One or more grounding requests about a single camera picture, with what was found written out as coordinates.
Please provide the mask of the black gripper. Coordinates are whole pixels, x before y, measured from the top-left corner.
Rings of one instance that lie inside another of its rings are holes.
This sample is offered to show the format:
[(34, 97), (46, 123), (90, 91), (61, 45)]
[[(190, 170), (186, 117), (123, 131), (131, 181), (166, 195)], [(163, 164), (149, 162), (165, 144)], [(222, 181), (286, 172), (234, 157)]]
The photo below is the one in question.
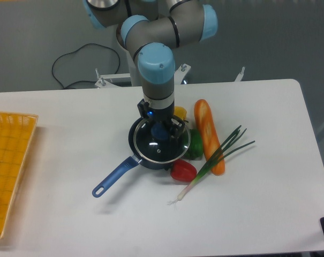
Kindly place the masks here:
[(137, 107), (141, 118), (145, 118), (145, 120), (153, 120), (155, 122), (164, 122), (170, 139), (179, 139), (183, 134), (185, 122), (178, 116), (173, 116), (175, 109), (174, 103), (164, 109), (154, 109), (150, 106), (149, 102), (142, 99), (137, 104)]

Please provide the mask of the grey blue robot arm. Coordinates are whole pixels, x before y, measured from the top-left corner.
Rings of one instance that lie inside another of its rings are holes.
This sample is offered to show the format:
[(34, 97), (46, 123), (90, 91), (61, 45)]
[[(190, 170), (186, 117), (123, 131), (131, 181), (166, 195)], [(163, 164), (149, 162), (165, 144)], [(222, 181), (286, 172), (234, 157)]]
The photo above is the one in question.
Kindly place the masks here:
[(167, 1), (169, 14), (159, 16), (157, 1), (84, 1), (93, 26), (117, 25), (117, 41), (131, 56), (144, 100), (138, 108), (142, 118), (151, 119), (161, 131), (172, 128), (174, 74), (172, 50), (213, 37), (218, 30), (214, 8), (199, 1)]

